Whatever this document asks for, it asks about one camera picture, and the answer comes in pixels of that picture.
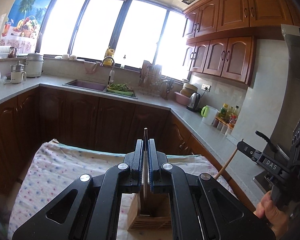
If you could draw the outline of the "person's right hand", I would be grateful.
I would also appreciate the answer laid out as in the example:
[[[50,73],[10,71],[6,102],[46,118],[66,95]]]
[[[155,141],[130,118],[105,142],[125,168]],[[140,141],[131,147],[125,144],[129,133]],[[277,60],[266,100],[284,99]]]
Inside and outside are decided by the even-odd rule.
[[[271,191],[268,191],[257,204],[254,214],[258,218],[266,217],[272,224],[272,231],[275,233],[276,239],[280,239],[288,230],[288,216],[280,211],[271,200]]]

